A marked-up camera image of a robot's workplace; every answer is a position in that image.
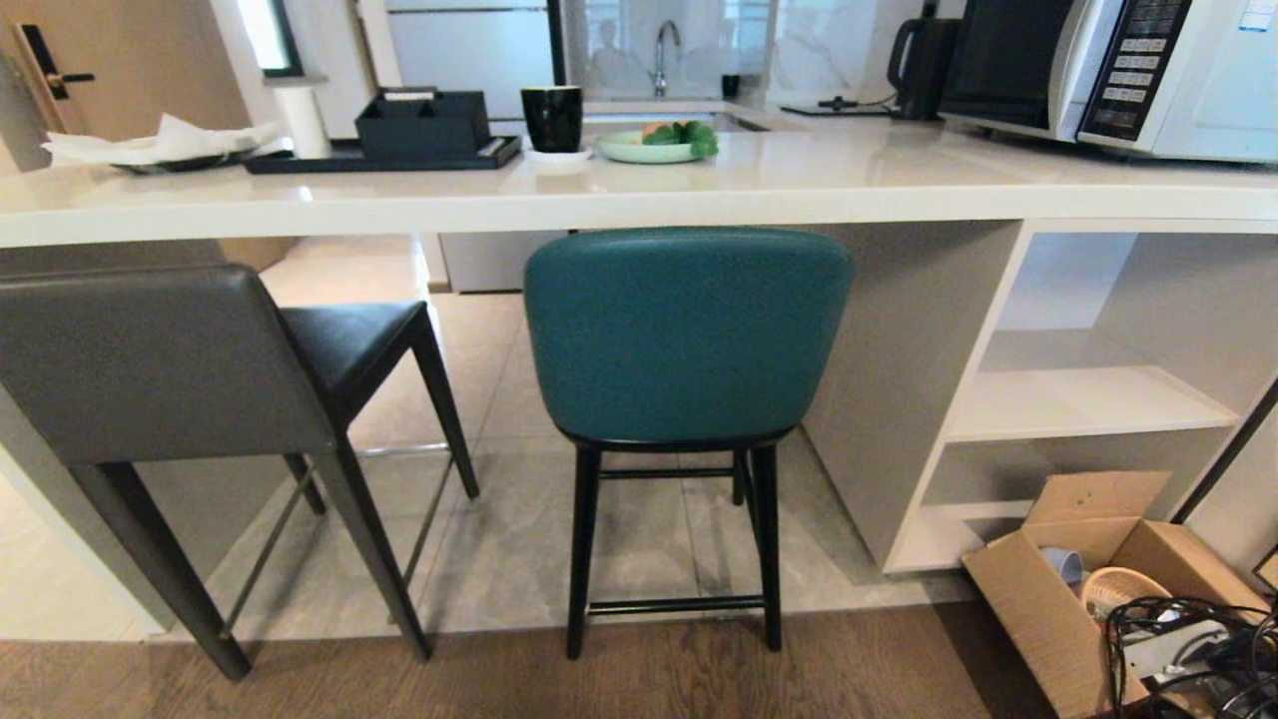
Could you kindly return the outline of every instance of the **white countertop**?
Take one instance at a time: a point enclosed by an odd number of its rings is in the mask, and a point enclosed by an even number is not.
[[[684,110],[675,105],[665,107]],[[723,107],[704,105],[689,110]],[[571,174],[547,174],[524,156],[495,171],[40,170],[0,180],[0,246],[654,223],[1278,220],[1274,167],[1126,162],[1066,146],[994,142],[935,123],[732,111],[768,126],[833,129],[721,133],[721,152],[707,161],[625,165],[594,157]]]

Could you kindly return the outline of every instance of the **microwave oven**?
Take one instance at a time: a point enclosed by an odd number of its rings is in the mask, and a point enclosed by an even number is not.
[[[1278,162],[1272,0],[967,0],[939,115],[1189,160]]]

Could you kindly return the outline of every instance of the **wicker basket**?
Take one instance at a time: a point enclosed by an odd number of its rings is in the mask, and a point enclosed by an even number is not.
[[[1082,582],[1082,591],[1079,593],[1088,614],[1098,622],[1116,608],[1143,596],[1169,598],[1172,594],[1145,575],[1122,567],[1097,570]]]

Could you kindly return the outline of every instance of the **vegetables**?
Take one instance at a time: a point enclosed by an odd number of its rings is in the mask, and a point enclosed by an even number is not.
[[[693,157],[718,153],[714,130],[697,120],[686,123],[653,123],[643,129],[644,144],[691,144]]]

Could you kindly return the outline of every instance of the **stool leg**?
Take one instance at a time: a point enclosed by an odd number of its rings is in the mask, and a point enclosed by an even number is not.
[[[355,540],[355,548],[373,575],[391,617],[413,647],[413,654],[426,662],[431,656],[431,650],[426,646],[426,635],[422,633],[422,624],[413,610],[413,600],[395,562],[395,552],[386,539],[386,530],[377,516],[377,506],[373,504],[373,496],[368,492],[368,483],[364,481],[355,451],[343,437],[336,451],[316,452],[312,460],[320,470],[320,476],[323,478],[325,488],[328,489],[328,502],[341,515],[346,531]]]
[[[244,678],[248,658],[234,639],[221,636],[222,616],[133,465],[77,465],[69,470],[124,550],[213,664],[229,679]]]
[[[781,650],[781,548],[777,527],[777,448],[750,451],[754,461],[755,513],[759,524],[759,568],[768,649]]]
[[[443,437],[449,441],[449,451],[458,464],[458,474],[461,475],[461,487],[466,490],[466,497],[477,499],[479,497],[479,483],[475,480],[474,467],[470,465],[470,451],[466,450],[466,438],[461,434],[461,419],[458,416],[458,405],[452,400],[452,387],[449,384],[449,374],[443,369],[443,355],[440,354],[440,344],[435,340],[435,328],[431,326],[429,315],[426,317],[426,329],[413,340],[413,355],[417,358],[417,367],[426,381],[426,390],[431,393],[431,404],[435,405],[435,415],[443,428]]]
[[[293,479],[298,483],[304,483],[307,479],[307,460],[300,455],[285,455],[284,462],[289,466],[289,471],[293,473]],[[327,508],[323,506],[323,498],[320,497],[320,489],[316,488],[314,483],[302,492],[302,497],[307,498],[307,504],[311,506],[311,511],[316,515],[323,515]]]
[[[740,507],[745,502],[745,451],[732,451],[732,504]]]
[[[587,594],[590,586],[590,549],[594,547],[594,517],[599,507],[598,450],[576,448],[576,494],[573,502],[573,568],[567,599],[567,658],[581,656],[585,637]]]

